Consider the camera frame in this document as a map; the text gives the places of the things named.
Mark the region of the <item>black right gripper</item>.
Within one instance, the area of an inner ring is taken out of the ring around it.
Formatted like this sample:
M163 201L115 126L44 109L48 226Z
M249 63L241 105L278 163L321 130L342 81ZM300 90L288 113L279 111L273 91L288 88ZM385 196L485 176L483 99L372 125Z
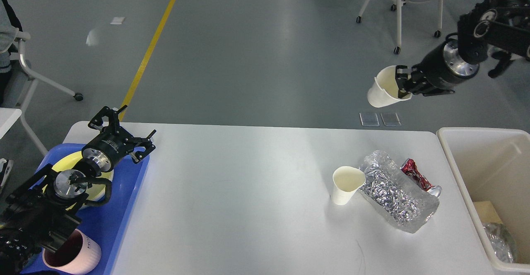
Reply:
M479 72L479 64L467 63L460 56L458 40L449 39L426 54L423 60L408 67L395 67L398 98L408 94L424 97L454 94L453 88L470 80Z

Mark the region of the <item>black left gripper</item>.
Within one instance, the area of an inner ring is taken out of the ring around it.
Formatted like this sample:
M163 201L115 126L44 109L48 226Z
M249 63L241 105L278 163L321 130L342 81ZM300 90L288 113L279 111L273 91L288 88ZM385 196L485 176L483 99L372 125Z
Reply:
M119 114L127 107L111 109L104 106L89 121L89 128L98 130L99 135L83 147L82 157L94 161L101 172L112 171L127 155L138 164L156 148L152 141L156 129L147 137L133 137L120 125Z

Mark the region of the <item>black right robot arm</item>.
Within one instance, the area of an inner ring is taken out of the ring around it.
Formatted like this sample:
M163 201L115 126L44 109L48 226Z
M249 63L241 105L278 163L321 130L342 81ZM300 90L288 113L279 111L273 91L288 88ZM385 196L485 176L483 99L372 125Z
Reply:
M453 94L454 87L479 72L480 63L492 57L496 66L488 76L496 78L513 61L529 60L530 0L484 0L460 16L457 31L409 68L395 68L399 98L413 94L437 96Z

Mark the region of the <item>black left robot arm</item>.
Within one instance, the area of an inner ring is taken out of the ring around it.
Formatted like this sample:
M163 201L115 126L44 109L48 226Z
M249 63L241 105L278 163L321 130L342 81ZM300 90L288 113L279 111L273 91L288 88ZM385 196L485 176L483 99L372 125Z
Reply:
M72 168L55 171L47 164L7 197L1 214L2 275L18 275L41 249L55 255L64 253L65 245L73 246L82 222L79 209L111 200L112 182L103 173L112 172L126 156L138 164L155 150L155 130L135 137L121 126L119 114L126 108L105 106L93 116L88 127L99 133Z

